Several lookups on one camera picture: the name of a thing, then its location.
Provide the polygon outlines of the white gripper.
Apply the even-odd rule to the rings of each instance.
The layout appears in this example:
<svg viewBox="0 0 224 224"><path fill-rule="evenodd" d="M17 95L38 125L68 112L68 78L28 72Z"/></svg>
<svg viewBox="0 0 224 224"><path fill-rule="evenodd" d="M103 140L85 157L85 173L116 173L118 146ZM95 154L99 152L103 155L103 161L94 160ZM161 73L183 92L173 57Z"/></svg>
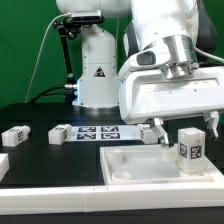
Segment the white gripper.
<svg viewBox="0 0 224 224"><path fill-rule="evenodd" d="M127 124L150 119L150 129L163 148L174 146L163 120L204 114L210 138L217 139L217 111L224 111L224 67L199 68L192 78L176 80L166 80L159 70L133 72L120 87L119 106Z"/></svg>

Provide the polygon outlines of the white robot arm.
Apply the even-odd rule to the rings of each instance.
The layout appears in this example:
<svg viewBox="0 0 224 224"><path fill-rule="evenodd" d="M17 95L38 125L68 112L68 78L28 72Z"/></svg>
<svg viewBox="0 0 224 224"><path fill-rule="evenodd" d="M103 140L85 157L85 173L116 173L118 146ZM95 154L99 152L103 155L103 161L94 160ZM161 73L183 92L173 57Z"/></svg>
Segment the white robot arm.
<svg viewBox="0 0 224 224"><path fill-rule="evenodd" d="M202 0L56 0L71 25L130 14L123 36L126 62L119 71L121 117L146 124L171 144L165 120L202 116L218 137L224 111L224 66L206 67L217 33Z"/></svg>

